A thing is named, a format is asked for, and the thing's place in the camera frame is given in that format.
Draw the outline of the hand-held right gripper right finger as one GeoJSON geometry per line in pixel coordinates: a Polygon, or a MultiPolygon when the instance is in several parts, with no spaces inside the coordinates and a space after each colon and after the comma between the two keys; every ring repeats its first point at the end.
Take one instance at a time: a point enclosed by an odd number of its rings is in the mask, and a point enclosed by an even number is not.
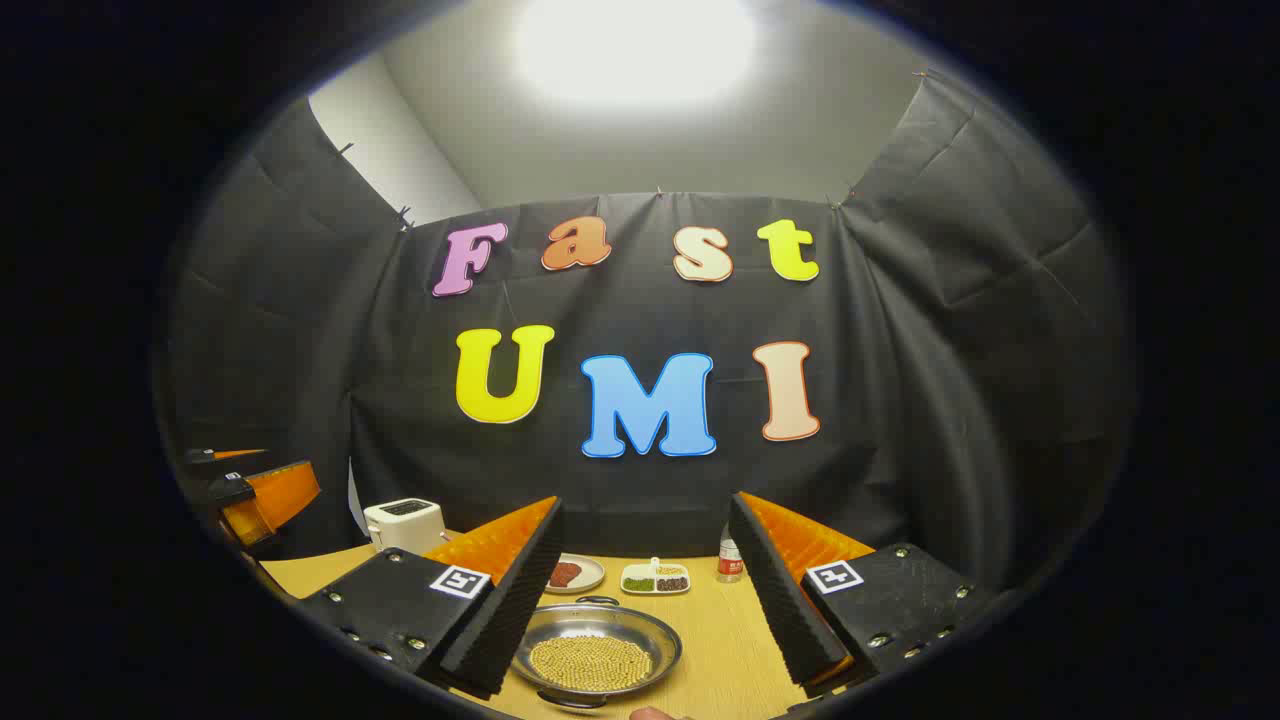
{"type": "Polygon", "coordinates": [[[923,664],[998,598],[915,544],[874,550],[748,492],[730,501],[728,537],[809,700],[923,664]]]}

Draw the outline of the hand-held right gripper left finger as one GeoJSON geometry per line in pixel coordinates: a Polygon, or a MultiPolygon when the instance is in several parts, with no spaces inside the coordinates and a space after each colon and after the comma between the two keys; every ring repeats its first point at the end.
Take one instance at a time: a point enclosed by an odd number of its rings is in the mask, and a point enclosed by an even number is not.
{"type": "Polygon", "coordinates": [[[486,700],[559,561],[561,507],[545,497],[428,553],[387,547],[293,606],[374,662],[486,700]]]}

